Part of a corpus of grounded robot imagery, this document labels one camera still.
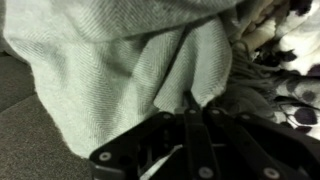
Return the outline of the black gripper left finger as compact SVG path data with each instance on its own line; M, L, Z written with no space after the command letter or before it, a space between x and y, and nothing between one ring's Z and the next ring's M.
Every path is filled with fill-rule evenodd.
M203 111L184 93L175 112L160 112L100 146L89 157L92 180L214 180L215 154Z

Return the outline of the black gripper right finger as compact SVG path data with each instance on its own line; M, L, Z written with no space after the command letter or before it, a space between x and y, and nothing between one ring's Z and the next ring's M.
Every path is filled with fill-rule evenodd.
M207 109L215 137L224 138L258 180L320 180L320 141L247 112Z

